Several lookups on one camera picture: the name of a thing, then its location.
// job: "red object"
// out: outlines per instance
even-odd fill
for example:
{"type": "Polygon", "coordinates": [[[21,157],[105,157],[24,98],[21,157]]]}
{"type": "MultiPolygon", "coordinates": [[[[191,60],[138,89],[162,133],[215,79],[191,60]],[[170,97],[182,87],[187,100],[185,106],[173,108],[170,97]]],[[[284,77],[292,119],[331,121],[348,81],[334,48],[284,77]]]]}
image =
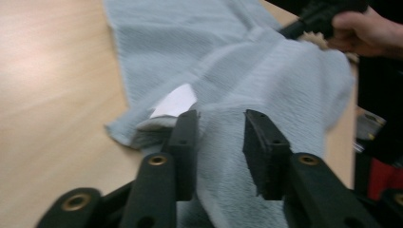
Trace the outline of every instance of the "red object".
{"type": "Polygon", "coordinates": [[[403,189],[403,169],[373,159],[371,164],[368,198],[378,200],[386,189],[403,189]]]}

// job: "towel label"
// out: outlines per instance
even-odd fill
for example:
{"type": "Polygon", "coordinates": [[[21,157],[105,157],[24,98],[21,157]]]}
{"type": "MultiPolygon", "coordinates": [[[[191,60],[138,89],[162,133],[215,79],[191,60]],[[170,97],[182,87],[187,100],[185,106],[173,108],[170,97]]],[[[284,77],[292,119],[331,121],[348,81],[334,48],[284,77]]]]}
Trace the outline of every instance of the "towel label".
{"type": "Polygon", "coordinates": [[[156,106],[150,118],[161,116],[179,117],[197,101],[196,94],[190,84],[175,88],[164,97],[156,106]]]}

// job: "light wood tabletop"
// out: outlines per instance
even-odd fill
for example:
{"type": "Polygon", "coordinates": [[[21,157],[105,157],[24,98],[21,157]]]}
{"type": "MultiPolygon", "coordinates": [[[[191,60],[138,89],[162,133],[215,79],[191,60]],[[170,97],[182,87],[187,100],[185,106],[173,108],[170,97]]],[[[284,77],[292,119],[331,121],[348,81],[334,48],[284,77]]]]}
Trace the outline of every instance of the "light wood tabletop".
{"type": "MultiPolygon", "coordinates": [[[[142,155],[104,129],[126,103],[102,1],[0,5],[0,227],[34,227],[73,188],[107,194],[132,181],[142,155]]],[[[354,109],[355,95],[327,137],[326,161],[349,186],[354,109]]]]}

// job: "light blue towel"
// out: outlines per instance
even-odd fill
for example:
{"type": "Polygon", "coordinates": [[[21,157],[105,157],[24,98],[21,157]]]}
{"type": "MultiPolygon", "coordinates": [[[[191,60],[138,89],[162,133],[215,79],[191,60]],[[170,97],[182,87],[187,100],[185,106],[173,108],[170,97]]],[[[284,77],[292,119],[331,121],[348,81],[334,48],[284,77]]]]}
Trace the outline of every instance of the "light blue towel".
{"type": "Polygon", "coordinates": [[[197,197],[178,227],[287,227],[281,202],[256,197],[242,154],[243,112],[267,114],[294,152],[323,156],[354,78],[345,56],[285,40],[258,0],[105,0],[129,109],[107,126],[134,148],[159,144],[173,117],[149,120],[169,92],[191,84],[200,112],[197,197]]]}

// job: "human hand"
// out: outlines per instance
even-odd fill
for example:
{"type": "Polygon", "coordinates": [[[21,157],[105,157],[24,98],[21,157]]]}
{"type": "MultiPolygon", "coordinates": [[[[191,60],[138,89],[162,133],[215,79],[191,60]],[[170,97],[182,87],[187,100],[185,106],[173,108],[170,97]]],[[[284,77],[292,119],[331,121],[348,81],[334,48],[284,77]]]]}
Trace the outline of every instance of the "human hand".
{"type": "Polygon", "coordinates": [[[403,25],[368,8],[364,13],[346,11],[333,18],[334,37],[328,47],[361,56],[403,60],[403,25]]]}

